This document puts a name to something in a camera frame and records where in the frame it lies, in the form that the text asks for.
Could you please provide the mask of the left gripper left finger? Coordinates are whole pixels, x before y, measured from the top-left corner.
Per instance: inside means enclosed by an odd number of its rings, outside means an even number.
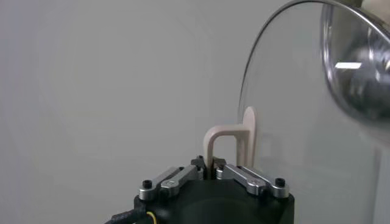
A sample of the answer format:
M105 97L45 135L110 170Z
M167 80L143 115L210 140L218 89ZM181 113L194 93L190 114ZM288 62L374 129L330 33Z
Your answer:
M204 157L198 155L186 167L170 167L159 176L144 180L139 188L138 196L142 201L155 200L160 192L164 192L168 198L175 197L187 182L203 180L206 173Z

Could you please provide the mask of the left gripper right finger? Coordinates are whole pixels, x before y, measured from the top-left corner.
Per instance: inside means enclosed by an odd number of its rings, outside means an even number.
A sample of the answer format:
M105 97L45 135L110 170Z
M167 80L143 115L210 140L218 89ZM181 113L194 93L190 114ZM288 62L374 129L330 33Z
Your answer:
M215 178L234 180L242 185L247 193L260 196L263 192L274 198L288 198L289 186L284 178L274 178L254 168L227 164L224 159L213 158Z

